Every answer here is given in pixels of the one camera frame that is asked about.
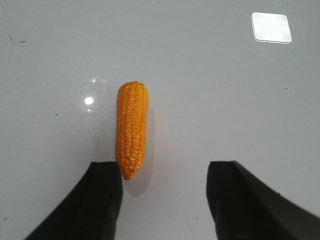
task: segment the white floor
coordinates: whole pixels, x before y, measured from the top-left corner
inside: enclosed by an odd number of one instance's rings
[[[237,160],[320,216],[320,1],[0,0],[0,239],[22,240],[92,161],[114,161],[116,97],[149,90],[143,169],[116,240],[212,240],[210,161]],[[252,13],[286,15],[289,44]],[[87,105],[85,99],[93,103]]]

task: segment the corn cob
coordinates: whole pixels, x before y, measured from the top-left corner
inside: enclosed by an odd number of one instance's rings
[[[116,103],[115,158],[125,180],[130,180],[145,159],[149,96],[138,81],[120,87]]]

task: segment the orange corn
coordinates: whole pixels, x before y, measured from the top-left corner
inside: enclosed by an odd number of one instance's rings
[[[115,158],[122,176],[130,180],[145,159],[149,96],[138,81],[120,87],[116,103]]]

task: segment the glossy floor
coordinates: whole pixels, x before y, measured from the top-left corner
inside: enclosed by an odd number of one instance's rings
[[[22,240],[92,161],[114,161],[116,97],[149,90],[143,169],[116,240],[212,240],[210,161],[237,160],[320,216],[319,1],[0,1],[0,239]],[[258,42],[252,13],[292,42]]]

